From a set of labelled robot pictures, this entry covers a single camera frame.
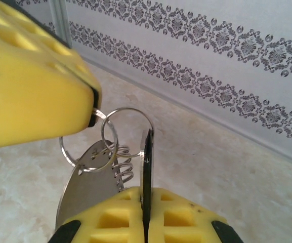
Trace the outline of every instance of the metal coil spring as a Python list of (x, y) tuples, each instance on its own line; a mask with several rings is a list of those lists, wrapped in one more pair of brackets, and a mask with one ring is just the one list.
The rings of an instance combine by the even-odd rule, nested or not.
[[(102, 152), (107, 152), (108, 149), (105, 148), (101, 151)], [(126, 145), (119, 145), (118, 151), (116, 153), (118, 157), (120, 155), (131, 155), (130, 154), (130, 148)], [(130, 181), (134, 177), (134, 172), (132, 171), (134, 166), (131, 163), (132, 158), (127, 158), (123, 162), (118, 162), (117, 160), (113, 163), (112, 169), (119, 169), (119, 172), (115, 172), (114, 177), (118, 178), (116, 185), (119, 188), (119, 191), (124, 191), (127, 189), (127, 187), (124, 186), (124, 184), (128, 181)]]

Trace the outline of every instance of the marble floor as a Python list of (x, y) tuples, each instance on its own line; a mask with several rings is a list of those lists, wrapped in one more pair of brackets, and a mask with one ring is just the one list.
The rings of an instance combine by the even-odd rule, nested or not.
[[(103, 88), (104, 113), (131, 106), (152, 118), (154, 186), (224, 216), (245, 243), (292, 242), (291, 163), (99, 68), (91, 70)], [(120, 144), (138, 152), (147, 121), (134, 112), (111, 120)], [(100, 139), (97, 124), (64, 143), (78, 157)], [(135, 177), (127, 186), (139, 185), (138, 159), (133, 163)], [(48, 241), (71, 170), (56, 138), (0, 148), (0, 243)]]

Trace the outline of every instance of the yellow foam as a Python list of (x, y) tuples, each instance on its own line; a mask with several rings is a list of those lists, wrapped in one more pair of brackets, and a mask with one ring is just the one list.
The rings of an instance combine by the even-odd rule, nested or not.
[(0, 147), (82, 131), (91, 87), (99, 108), (100, 84), (80, 55), (0, 2)]
[[(66, 220), (81, 226), (72, 243), (144, 243), (140, 189), (133, 187)], [(211, 222), (226, 219), (168, 190), (154, 188), (149, 243), (221, 243)]]

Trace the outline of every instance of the white wall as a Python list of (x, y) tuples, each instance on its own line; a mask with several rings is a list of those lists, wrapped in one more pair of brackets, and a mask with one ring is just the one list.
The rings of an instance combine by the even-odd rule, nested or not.
[(16, 0), (16, 3), (51, 31), (59, 34), (55, 12), (50, 0)]
[(66, 0), (66, 9), (72, 45), (93, 64), (292, 159), (292, 0)]

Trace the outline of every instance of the key ring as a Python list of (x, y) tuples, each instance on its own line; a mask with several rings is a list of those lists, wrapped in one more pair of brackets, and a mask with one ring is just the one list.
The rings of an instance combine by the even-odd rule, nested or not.
[[(104, 124), (103, 133), (101, 134), (102, 135), (102, 140), (103, 140), (104, 144), (106, 145), (106, 147), (111, 148), (110, 149), (111, 157), (110, 157), (109, 161), (105, 165), (103, 165), (101, 167), (86, 167), (86, 168), (82, 169), (83, 172), (99, 172), (99, 171), (103, 170), (104, 168), (106, 168), (109, 164), (113, 164), (113, 162), (116, 159), (116, 156), (117, 156), (116, 153), (117, 153), (118, 148), (119, 148), (119, 142), (118, 142), (118, 136), (117, 136), (116, 129), (114, 128), (113, 124), (108, 119), (108, 117), (98, 109), (93, 109), (93, 115), (96, 115), (97, 117), (99, 117), (99, 118), (101, 118), (103, 120), (106, 119), (106, 123), (109, 125), (109, 127), (110, 127), (110, 129), (111, 129), (111, 131), (113, 133), (114, 143), (112, 145), (108, 145), (107, 142), (105, 141), (105, 139), (103, 139), (104, 138), (104, 127), (105, 127), (105, 124)], [(73, 157), (65, 149), (63, 137), (59, 138), (59, 144), (60, 144), (61, 152), (63, 153), (63, 155), (66, 158), (66, 160), (73, 167), (75, 167), (77, 165), (77, 160), (73, 159)]]
[[(151, 126), (151, 129), (152, 131), (154, 131), (154, 125), (151, 121), (151, 119), (145, 114), (143, 113), (142, 111), (138, 110), (138, 109), (135, 109), (135, 108), (132, 108), (132, 107), (121, 107), (121, 108), (118, 108), (114, 111), (112, 111), (111, 113), (109, 113), (104, 119), (103, 119), (103, 122), (102, 122), (102, 125), (101, 125), (101, 137), (102, 137), (102, 140), (103, 142), (105, 143), (105, 146), (107, 147), (108, 150), (110, 150), (112, 153), (114, 153), (114, 150), (112, 150), (111, 146), (109, 146), (106, 141), (105, 141), (105, 136), (104, 136), (104, 128), (105, 128), (105, 124), (110, 122), (110, 117), (112, 115), (114, 115), (115, 113), (118, 113), (120, 111), (123, 111), (123, 110), (134, 110), (134, 111), (137, 111), (139, 112), (140, 114), (142, 114), (144, 117), (147, 118), (147, 120), (149, 121), (150, 123), (150, 126)], [(136, 153), (136, 154), (133, 154), (133, 155), (125, 155), (125, 154), (120, 154), (119, 157), (122, 157), (122, 158), (134, 158), (134, 157), (138, 157), (142, 155), (142, 151), (140, 151), (139, 153)]]

